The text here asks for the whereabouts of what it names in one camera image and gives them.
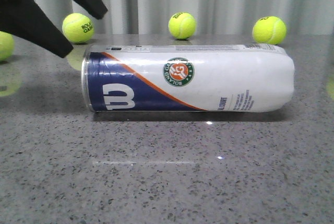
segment granite countertop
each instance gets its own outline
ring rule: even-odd
[[[92,113],[80,84],[87,45],[61,59],[15,40],[15,55],[0,64],[1,224],[334,222],[332,36],[280,45],[294,60],[295,93],[268,113]],[[252,39],[96,35],[89,43]]]

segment can lid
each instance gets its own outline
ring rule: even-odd
[[[88,91],[88,63],[92,46],[93,45],[90,45],[83,54],[84,58],[82,60],[82,66],[81,66],[81,89],[85,105],[89,108],[90,111],[95,112],[90,102],[89,91]]]

